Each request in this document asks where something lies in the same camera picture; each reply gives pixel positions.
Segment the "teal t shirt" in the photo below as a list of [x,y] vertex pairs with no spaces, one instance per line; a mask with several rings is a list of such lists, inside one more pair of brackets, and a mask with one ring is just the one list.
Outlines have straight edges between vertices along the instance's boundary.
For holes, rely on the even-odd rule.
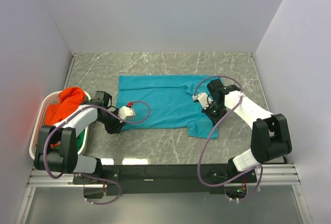
[[202,113],[193,94],[206,93],[206,75],[119,76],[116,106],[133,102],[136,113],[132,129],[188,129],[191,137],[206,139],[213,129],[212,121]]

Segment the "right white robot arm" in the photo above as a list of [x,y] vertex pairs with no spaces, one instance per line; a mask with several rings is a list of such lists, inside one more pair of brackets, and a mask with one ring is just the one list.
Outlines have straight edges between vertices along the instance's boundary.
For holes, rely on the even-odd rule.
[[202,113],[213,125],[216,126],[232,110],[251,128],[250,148],[229,161],[229,180],[239,182],[246,170],[292,152],[288,122],[283,114],[263,109],[240,87],[234,84],[225,86],[220,79],[211,80],[207,89],[208,94],[194,92],[192,99],[201,105]]

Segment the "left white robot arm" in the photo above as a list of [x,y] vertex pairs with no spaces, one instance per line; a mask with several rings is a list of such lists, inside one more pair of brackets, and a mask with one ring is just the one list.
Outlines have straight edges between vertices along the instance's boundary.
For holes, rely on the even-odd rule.
[[43,125],[38,132],[34,167],[62,174],[85,173],[89,182],[99,183],[103,179],[100,159],[79,155],[77,137],[94,122],[104,124],[108,134],[121,132],[125,123],[118,119],[118,108],[109,111],[111,102],[110,94],[97,91],[93,99],[83,102],[65,120]]

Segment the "green t shirt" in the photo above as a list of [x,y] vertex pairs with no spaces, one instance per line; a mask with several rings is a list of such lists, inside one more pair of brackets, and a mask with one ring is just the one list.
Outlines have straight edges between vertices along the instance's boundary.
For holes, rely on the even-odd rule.
[[86,136],[85,136],[85,130],[83,130],[78,136],[77,136],[77,151],[78,154],[83,153],[86,146]]

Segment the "orange t shirt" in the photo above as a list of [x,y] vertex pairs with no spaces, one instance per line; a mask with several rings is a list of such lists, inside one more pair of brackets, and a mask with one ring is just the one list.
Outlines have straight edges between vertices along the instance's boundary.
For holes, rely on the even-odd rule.
[[48,106],[44,124],[54,125],[63,121],[85,100],[88,100],[88,97],[79,87],[69,87],[61,91],[58,97],[58,103]]

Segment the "white laundry basket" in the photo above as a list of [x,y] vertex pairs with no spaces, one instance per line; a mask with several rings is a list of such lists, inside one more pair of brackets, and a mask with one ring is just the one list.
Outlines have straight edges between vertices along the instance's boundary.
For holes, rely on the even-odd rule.
[[[35,158],[36,145],[37,145],[37,141],[38,141],[38,132],[39,132],[39,129],[45,123],[46,111],[48,110],[49,105],[57,104],[59,102],[60,93],[61,93],[61,91],[57,91],[57,92],[53,92],[53,93],[49,94],[41,103],[41,106],[39,108],[39,112],[37,115],[37,119],[36,119],[36,122],[34,125],[31,142],[29,145],[29,154],[32,159]],[[85,128],[86,143],[87,143],[88,131],[89,131],[89,128],[86,127]]]

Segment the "black base beam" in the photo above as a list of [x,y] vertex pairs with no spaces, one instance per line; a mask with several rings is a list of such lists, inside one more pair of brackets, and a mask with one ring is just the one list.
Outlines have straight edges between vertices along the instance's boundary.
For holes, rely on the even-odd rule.
[[223,194],[224,187],[207,187],[220,184],[238,175],[229,164],[197,165],[102,165],[97,166],[91,178],[77,175],[74,185],[85,186],[84,196],[88,199],[136,193],[191,193],[209,192]]

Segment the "aluminium rail frame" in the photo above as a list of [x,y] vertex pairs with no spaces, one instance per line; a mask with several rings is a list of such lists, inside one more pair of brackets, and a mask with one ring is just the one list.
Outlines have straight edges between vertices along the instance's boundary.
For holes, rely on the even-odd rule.
[[[37,187],[58,188],[58,187],[73,187],[73,175],[65,174],[61,178],[54,180],[44,171],[32,169],[29,180],[26,186],[25,195],[23,197],[19,213],[15,223],[25,223],[32,199]],[[266,164],[263,166],[261,186],[280,186],[291,185],[295,193],[300,215],[303,223],[313,223],[312,217],[308,210],[308,205],[304,197],[300,180],[293,164]]]

